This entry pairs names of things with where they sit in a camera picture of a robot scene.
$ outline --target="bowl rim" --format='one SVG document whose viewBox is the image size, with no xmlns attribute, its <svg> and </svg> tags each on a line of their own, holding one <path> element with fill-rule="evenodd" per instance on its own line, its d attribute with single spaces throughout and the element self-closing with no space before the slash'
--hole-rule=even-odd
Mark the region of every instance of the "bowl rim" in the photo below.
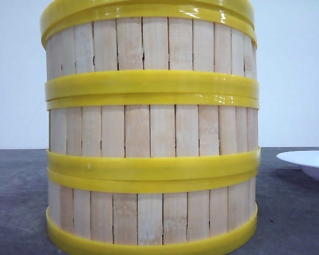
<svg viewBox="0 0 319 255">
<path fill-rule="evenodd" d="M 288 162 L 288 163 L 292 163 L 292 164 L 295 164 L 295 165 L 299 165 L 299 166 L 307 166 L 307 167 L 312 167 L 312 168 L 319 168 L 319 165 L 310 165 L 310 164 L 306 164 L 306 163 L 303 163 L 303 162 L 296 162 L 295 160 L 288 160 L 288 159 L 285 159 L 285 158 L 281 158 L 282 155 L 286 155 L 286 154 L 297 154 L 299 152 L 302 152 L 302 153 L 307 153 L 307 152 L 319 152 L 319 150 L 293 150 L 293 151 L 285 151 L 285 152 L 281 152 L 279 154 L 277 154 L 277 158 L 282 160 L 282 161 L 285 161 L 285 162 Z"/>
</svg>

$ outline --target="yellow band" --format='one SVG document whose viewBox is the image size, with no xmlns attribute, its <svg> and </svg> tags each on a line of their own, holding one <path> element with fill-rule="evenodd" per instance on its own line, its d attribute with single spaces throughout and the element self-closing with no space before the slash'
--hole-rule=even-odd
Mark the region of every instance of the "yellow band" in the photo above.
<svg viewBox="0 0 319 255">
<path fill-rule="evenodd" d="M 63 76 L 45 84 L 47 108 L 201 104 L 258 108 L 255 80 L 213 72 L 127 70 Z"/>
<path fill-rule="evenodd" d="M 250 180 L 258 151 L 182 158 L 94 158 L 48 153 L 48 177 L 62 186 L 110 193 L 177 193 Z"/>
<path fill-rule="evenodd" d="M 62 175 L 106 181 L 177 181 L 224 177 L 259 166 L 259 151 L 204 157 L 105 158 L 47 152 L 47 167 Z"/>
<path fill-rule="evenodd" d="M 176 17 L 225 24 L 256 43 L 254 11 L 247 0 L 55 0 L 40 19 L 41 43 L 55 33 L 86 22 L 129 17 Z"/>
<path fill-rule="evenodd" d="M 228 233 L 194 242 L 167 245 L 137 246 L 110 244 L 73 235 L 61 230 L 46 210 L 48 236 L 70 255 L 223 255 L 245 244 L 255 233 L 257 206 L 251 219 Z"/>
</svg>

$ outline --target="white bowl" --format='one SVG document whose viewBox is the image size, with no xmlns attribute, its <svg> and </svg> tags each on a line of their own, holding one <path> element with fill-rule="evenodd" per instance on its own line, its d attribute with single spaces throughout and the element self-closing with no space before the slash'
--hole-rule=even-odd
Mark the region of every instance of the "white bowl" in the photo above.
<svg viewBox="0 0 319 255">
<path fill-rule="evenodd" d="M 299 165 L 305 174 L 319 181 L 319 150 L 288 151 L 277 158 Z"/>
</svg>

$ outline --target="gray table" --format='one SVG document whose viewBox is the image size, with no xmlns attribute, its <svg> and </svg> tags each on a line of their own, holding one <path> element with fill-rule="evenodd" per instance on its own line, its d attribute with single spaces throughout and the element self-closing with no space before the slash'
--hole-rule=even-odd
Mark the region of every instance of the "gray table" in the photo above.
<svg viewBox="0 0 319 255">
<path fill-rule="evenodd" d="M 296 149 L 262 148 L 257 232 L 232 255 L 319 255 L 319 183 L 275 157 Z M 65 254 L 47 238 L 46 206 L 45 151 L 0 150 L 0 255 Z"/>
</svg>

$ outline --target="wooden slat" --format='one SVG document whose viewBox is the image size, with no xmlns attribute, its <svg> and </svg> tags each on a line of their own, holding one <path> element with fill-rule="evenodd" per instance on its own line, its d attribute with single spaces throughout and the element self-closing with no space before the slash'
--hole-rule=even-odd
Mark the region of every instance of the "wooden slat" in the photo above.
<svg viewBox="0 0 319 255">
<path fill-rule="evenodd" d="M 47 78 L 48 80 L 60 77 L 61 70 L 61 37 L 57 33 L 47 44 Z M 50 150 L 66 154 L 66 114 L 64 109 L 50 110 Z M 57 183 L 48 182 L 48 200 L 50 218 L 61 225 L 61 188 Z"/>
<path fill-rule="evenodd" d="M 192 21 L 169 18 L 171 70 L 192 70 Z M 197 106 L 176 106 L 176 156 L 198 155 Z M 187 239 L 187 193 L 163 195 L 163 244 Z"/>
<path fill-rule="evenodd" d="M 142 24 L 144 69 L 168 69 L 167 18 L 143 18 Z M 151 157 L 175 156 L 174 116 L 173 105 L 150 106 Z M 162 196 L 138 195 L 138 245 L 163 242 Z"/>
<path fill-rule="evenodd" d="M 232 33 L 232 74 L 244 76 L 244 36 L 236 29 Z M 236 107 L 237 152 L 247 151 L 247 109 Z M 249 218 L 249 181 L 228 187 L 228 231 Z"/>
<path fill-rule="evenodd" d="M 116 20 L 94 22 L 95 71 L 117 70 Z M 124 157 L 124 106 L 102 106 L 103 157 Z M 113 243 L 113 194 L 91 192 L 91 239 Z"/>
<path fill-rule="evenodd" d="M 230 28 L 214 24 L 214 72 L 231 73 Z M 235 107 L 219 107 L 219 137 L 222 154 L 236 151 Z M 227 232 L 228 188 L 213 189 L 209 199 L 210 236 Z"/>
<path fill-rule="evenodd" d="M 61 33 L 61 54 L 62 54 L 62 75 L 71 75 L 75 74 L 75 60 L 74 60 L 74 30 L 73 28 L 67 28 Z M 81 138 L 78 139 L 78 136 L 74 135 L 72 129 L 76 130 L 78 127 L 75 124 L 81 126 L 81 122 L 73 123 L 72 118 L 69 117 L 69 112 L 73 111 L 73 109 L 66 109 L 66 139 L 67 139 L 67 147 L 66 153 L 68 153 L 69 148 L 73 145 L 73 139 L 79 140 L 81 142 Z M 73 189 L 65 186 L 61 186 L 61 227 L 72 233 L 73 232 Z"/>
<path fill-rule="evenodd" d="M 193 70 L 214 72 L 214 23 L 193 20 Z M 218 107 L 198 106 L 199 155 L 219 154 Z M 188 241 L 209 236 L 209 190 L 188 193 Z"/>
<path fill-rule="evenodd" d="M 76 73 L 93 72 L 93 35 L 91 23 L 74 27 L 74 52 Z M 86 140 L 90 139 L 90 135 L 87 135 L 90 132 L 90 128 L 88 127 L 90 123 L 86 123 L 88 117 L 85 115 L 91 115 L 92 111 L 96 113 L 92 113 L 94 116 L 97 116 L 97 113 L 100 116 L 100 109 L 99 107 L 85 108 L 86 107 L 83 107 L 82 109 L 82 155 L 89 156 L 93 150 L 88 148 L 90 147 L 90 142 Z M 76 235 L 90 238 L 90 213 L 90 191 L 75 189 L 73 191 L 73 229 Z"/>
<path fill-rule="evenodd" d="M 245 77 L 256 79 L 256 61 L 255 48 L 251 39 L 244 35 L 244 62 Z M 257 142 L 257 109 L 247 109 L 247 125 L 248 125 L 248 150 L 255 150 L 258 147 Z M 249 215 L 253 215 L 255 211 L 255 183 L 256 178 L 249 181 Z"/>
<path fill-rule="evenodd" d="M 141 18 L 117 19 L 116 30 L 119 69 L 143 69 Z M 149 107 L 126 106 L 125 156 L 149 157 L 149 154 Z M 113 226 L 114 243 L 137 244 L 136 194 L 114 194 Z"/>
</svg>

